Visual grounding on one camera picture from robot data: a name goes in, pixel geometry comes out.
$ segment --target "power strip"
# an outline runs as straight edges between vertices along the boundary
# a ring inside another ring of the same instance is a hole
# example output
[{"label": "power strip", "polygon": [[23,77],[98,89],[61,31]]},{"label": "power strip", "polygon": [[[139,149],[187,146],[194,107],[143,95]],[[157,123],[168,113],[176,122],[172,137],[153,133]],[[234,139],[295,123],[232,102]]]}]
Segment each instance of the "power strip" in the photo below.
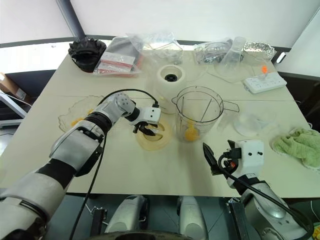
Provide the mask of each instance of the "power strip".
[{"label": "power strip", "polygon": [[243,84],[253,94],[278,89],[287,85],[287,82],[277,73],[271,72],[259,76],[248,77]]}]

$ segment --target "black cable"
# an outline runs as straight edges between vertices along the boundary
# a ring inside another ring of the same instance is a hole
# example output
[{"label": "black cable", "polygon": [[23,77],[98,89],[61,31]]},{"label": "black cable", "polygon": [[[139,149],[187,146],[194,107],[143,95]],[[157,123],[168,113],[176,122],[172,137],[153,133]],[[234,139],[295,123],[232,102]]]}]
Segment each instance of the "black cable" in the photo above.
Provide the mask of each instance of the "black cable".
[{"label": "black cable", "polygon": [[1,134],[0,136],[4,136],[4,135],[14,135],[13,133],[4,133],[4,134]]},{"label": "black cable", "polygon": [[[277,205],[278,207],[282,208],[283,210],[285,210],[288,214],[290,214],[293,219],[301,226],[305,229],[306,234],[303,235],[302,237],[293,239],[293,240],[308,240],[314,233],[314,225],[312,223],[312,221],[305,216],[304,214],[302,214],[301,212],[299,212],[298,210],[294,209],[294,208],[288,208],[285,205],[283,205],[282,203],[278,202],[277,200],[275,200],[273,197],[270,197],[269,195],[263,193],[262,191],[259,191],[258,189],[250,186],[249,184],[247,184],[245,181],[231,175],[228,171],[226,171],[223,167],[222,167],[222,159],[224,159],[226,156],[224,154],[222,154],[219,157],[218,160],[218,166],[221,170],[221,172],[225,175],[227,175],[229,178],[231,178],[232,180],[234,180],[235,182],[238,182],[240,184],[242,184],[243,186],[245,186],[247,189],[250,189],[251,191],[255,192],[256,194],[259,194],[260,196],[264,197],[265,199],[268,199],[270,202],[274,203],[275,205]],[[307,225],[305,225],[305,223],[301,220],[301,218],[304,218],[307,222]]]},{"label": "black cable", "polygon": [[110,97],[111,95],[113,94],[116,94],[116,93],[120,93],[120,92],[124,92],[124,91],[135,91],[135,92],[141,92],[141,93],[144,93],[146,95],[148,95],[150,98],[152,98],[154,100],[154,104],[155,105],[158,105],[158,101],[157,99],[152,96],[150,93],[148,93],[147,91],[143,91],[143,90],[140,90],[140,89],[135,89],[135,88],[127,88],[127,89],[120,89],[120,90],[117,90],[117,91],[113,91],[111,92],[110,94],[108,94],[107,96],[105,96],[100,102],[98,105],[102,104],[104,100],[106,100],[108,97]]},{"label": "black cable", "polygon": [[99,159],[98,165],[96,166],[96,170],[95,170],[94,176],[93,176],[93,178],[92,178],[92,180],[91,180],[91,184],[90,184],[89,190],[88,190],[88,192],[87,192],[86,195],[85,195],[85,198],[84,198],[84,200],[83,200],[83,203],[82,203],[82,206],[81,206],[80,211],[79,211],[79,213],[78,213],[78,216],[76,217],[76,220],[75,220],[75,222],[74,222],[74,224],[73,224],[72,231],[71,231],[70,236],[69,236],[69,240],[72,240],[73,237],[74,237],[74,234],[75,234],[75,231],[76,231],[76,228],[77,228],[79,219],[80,219],[80,217],[81,217],[81,214],[82,214],[84,208],[86,207],[86,203],[87,203],[87,201],[88,201],[88,198],[89,198],[89,195],[90,195],[90,193],[91,193],[91,190],[92,190],[92,188],[94,187],[95,180],[96,180],[96,178],[97,178],[98,171],[99,171],[99,168],[100,168],[100,165],[101,165],[101,162],[102,162],[102,158],[103,158],[103,156],[104,156],[106,141],[107,141],[107,135],[104,136],[102,153],[101,153],[101,155],[100,155],[100,159]]}]

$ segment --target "green towel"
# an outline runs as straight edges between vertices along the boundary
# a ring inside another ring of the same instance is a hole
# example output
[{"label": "green towel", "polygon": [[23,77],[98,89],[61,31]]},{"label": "green towel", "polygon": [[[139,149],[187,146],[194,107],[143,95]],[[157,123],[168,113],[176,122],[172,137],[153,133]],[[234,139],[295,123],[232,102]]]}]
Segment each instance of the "green towel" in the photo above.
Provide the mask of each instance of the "green towel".
[{"label": "green towel", "polygon": [[275,151],[301,159],[306,167],[320,168],[320,134],[315,130],[296,129],[278,137],[272,144]]}]

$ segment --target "cardboard box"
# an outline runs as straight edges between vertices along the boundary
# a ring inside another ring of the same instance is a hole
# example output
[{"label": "cardboard box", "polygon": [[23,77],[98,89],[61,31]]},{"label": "cardboard box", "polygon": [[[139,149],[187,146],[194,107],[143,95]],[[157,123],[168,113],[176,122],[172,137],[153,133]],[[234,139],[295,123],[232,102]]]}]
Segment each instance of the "cardboard box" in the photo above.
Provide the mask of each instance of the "cardboard box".
[{"label": "cardboard box", "polygon": [[31,97],[2,72],[0,72],[0,89],[4,93],[13,94],[16,98],[21,99],[28,104],[32,103]]}]

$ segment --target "black pole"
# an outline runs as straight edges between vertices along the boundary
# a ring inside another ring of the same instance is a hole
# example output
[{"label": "black pole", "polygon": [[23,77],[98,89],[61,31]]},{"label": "black pole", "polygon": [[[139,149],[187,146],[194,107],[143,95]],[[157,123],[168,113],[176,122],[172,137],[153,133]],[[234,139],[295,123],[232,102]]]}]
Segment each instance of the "black pole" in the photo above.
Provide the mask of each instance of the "black pole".
[{"label": "black pole", "polygon": [[77,14],[74,10],[74,7],[71,4],[70,0],[55,0],[56,4],[58,4],[59,9],[64,17],[64,20],[66,21],[66,24],[68,25],[70,31],[72,32],[72,35],[75,38],[75,41],[79,42],[83,40],[86,35],[84,30],[82,29],[82,26],[79,22],[79,19],[77,17]]}]

